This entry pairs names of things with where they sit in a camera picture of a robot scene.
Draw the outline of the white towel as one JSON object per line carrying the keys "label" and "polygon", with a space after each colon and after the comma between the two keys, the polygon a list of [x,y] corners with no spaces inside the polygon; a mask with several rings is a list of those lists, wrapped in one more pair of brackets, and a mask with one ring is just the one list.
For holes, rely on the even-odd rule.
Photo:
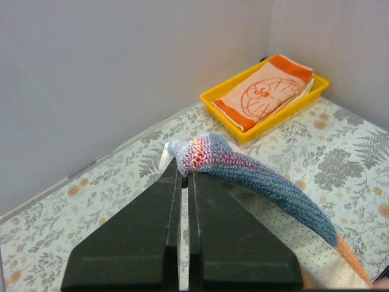
{"label": "white towel", "polygon": [[299,88],[298,82],[288,78],[268,78],[250,85],[241,96],[240,118],[234,124],[243,132],[273,116],[294,100],[311,91],[314,79]]}

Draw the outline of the orange patterned towel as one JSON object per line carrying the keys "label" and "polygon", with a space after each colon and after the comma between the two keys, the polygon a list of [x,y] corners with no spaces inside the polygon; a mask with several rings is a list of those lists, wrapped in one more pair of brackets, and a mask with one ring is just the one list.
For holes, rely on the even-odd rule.
{"label": "orange patterned towel", "polygon": [[246,132],[307,92],[313,76],[312,68],[284,55],[275,55],[212,104]]}

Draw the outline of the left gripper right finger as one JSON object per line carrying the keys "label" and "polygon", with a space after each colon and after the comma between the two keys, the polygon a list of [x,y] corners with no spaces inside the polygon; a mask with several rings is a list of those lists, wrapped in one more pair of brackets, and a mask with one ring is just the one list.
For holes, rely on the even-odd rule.
{"label": "left gripper right finger", "polygon": [[236,196],[255,191],[215,176],[188,176],[191,289],[301,289],[296,255]]}

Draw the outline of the striped rabbit print towel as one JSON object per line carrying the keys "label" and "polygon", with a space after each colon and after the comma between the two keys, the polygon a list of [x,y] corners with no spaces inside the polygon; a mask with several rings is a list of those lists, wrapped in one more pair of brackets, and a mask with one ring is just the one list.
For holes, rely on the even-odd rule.
{"label": "striped rabbit print towel", "polygon": [[359,260],[303,191],[224,137],[202,133],[164,145],[159,167],[175,158],[181,175],[208,173],[257,191],[260,222],[297,256],[309,287],[371,288]]}

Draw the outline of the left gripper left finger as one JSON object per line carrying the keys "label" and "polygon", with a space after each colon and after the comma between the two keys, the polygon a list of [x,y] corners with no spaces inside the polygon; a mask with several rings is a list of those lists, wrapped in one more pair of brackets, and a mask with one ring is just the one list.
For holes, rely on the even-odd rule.
{"label": "left gripper left finger", "polygon": [[71,252],[62,289],[177,289],[182,179],[162,176]]}

